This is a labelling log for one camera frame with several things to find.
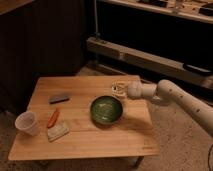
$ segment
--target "orange object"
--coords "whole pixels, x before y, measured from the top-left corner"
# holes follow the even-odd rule
[[[55,125],[59,114],[60,114],[60,111],[59,111],[58,108],[56,108],[56,110],[54,111],[54,113],[50,117],[49,121],[47,122],[47,128],[51,128],[51,127],[53,127]]]

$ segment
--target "table leg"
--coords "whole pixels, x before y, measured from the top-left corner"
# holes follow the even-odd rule
[[[138,159],[136,160],[136,162],[135,162],[135,164],[134,164],[134,166],[133,166],[135,169],[137,169],[137,168],[140,166],[140,164],[141,164],[143,158],[144,158],[144,156],[139,156],[139,157],[138,157]]]

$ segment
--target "tabletop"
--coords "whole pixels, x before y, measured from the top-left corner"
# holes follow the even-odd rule
[[[98,157],[127,157],[158,154],[154,127],[145,100],[120,99],[121,119],[110,127],[96,126],[90,117],[92,101],[112,95],[115,82],[140,81],[138,76],[41,77],[27,110],[37,114],[40,133],[31,137],[18,132],[9,160],[49,160]],[[70,100],[49,104],[51,95],[69,93]],[[57,122],[67,121],[70,132],[49,142],[47,121],[60,108]]]

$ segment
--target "ceramic bowl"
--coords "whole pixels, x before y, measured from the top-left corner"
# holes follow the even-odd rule
[[[95,122],[110,125],[122,116],[123,106],[115,97],[100,96],[92,102],[90,113]]]

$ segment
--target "paper cup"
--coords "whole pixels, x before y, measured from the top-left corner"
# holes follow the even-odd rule
[[[19,115],[16,118],[15,126],[18,130],[23,131],[31,136],[35,136],[39,133],[36,114],[31,111],[27,111]]]

